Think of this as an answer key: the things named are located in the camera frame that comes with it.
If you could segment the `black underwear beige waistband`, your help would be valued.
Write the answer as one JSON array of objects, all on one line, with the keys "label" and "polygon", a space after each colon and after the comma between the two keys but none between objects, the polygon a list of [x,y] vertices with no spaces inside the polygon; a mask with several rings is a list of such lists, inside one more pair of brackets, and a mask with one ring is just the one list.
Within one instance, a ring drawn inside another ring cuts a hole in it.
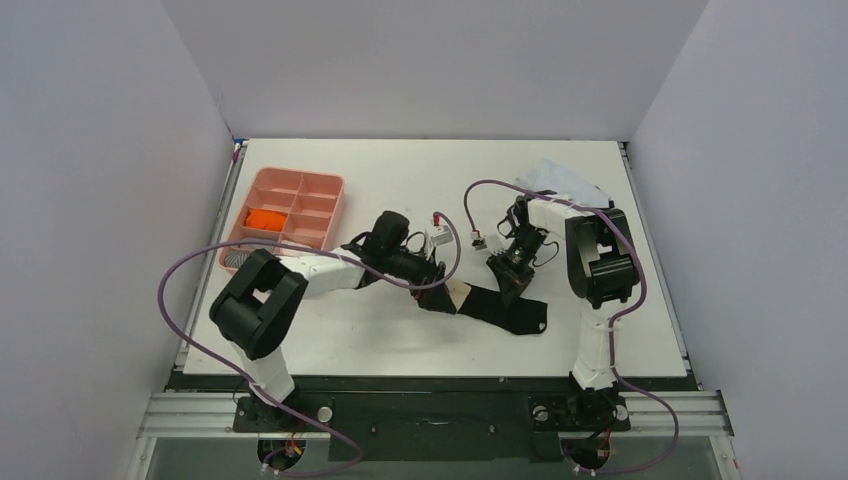
[{"label": "black underwear beige waistband", "polygon": [[498,291],[459,280],[446,283],[449,298],[459,315],[496,326],[512,335],[541,335],[547,329],[548,304],[519,297],[509,306]]}]

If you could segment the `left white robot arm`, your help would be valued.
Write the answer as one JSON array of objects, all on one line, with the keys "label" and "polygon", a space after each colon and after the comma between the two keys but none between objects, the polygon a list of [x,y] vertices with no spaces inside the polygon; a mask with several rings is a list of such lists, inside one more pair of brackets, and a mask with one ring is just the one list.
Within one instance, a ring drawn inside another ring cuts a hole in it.
[{"label": "left white robot arm", "polygon": [[260,241],[213,301],[209,317],[236,349],[259,416],[272,429],[291,427],[298,416],[296,389],[282,343],[303,299],[337,290],[358,290],[380,280],[407,290],[422,310],[454,314],[448,281],[455,273],[437,260],[438,246],[454,241],[456,228],[442,213],[433,216],[418,250],[407,245],[410,222],[385,211],[371,230],[332,251]]}]

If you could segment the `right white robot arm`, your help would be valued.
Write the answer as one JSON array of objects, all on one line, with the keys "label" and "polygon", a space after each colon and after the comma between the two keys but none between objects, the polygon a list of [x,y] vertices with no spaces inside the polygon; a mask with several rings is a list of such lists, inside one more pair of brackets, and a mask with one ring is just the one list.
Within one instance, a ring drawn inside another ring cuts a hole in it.
[{"label": "right white robot arm", "polygon": [[516,316],[518,304],[535,275],[538,250],[550,236],[565,246],[567,277],[582,300],[578,353],[569,383],[576,392],[564,400],[566,418],[580,429],[599,430],[619,419],[619,382],[614,372],[615,323],[609,303],[625,304],[640,282],[628,247],[625,214],[617,208],[597,213],[576,211],[562,203],[520,195],[504,218],[510,245],[492,254],[487,265],[501,303]]}]

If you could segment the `orange underwear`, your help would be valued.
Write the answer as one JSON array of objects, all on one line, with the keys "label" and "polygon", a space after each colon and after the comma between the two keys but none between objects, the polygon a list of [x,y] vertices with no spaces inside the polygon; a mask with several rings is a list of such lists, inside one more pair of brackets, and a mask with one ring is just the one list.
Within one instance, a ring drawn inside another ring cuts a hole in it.
[{"label": "orange underwear", "polygon": [[244,226],[255,230],[281,232],[288,216],[273,210],[249,208],[244,220]]}]

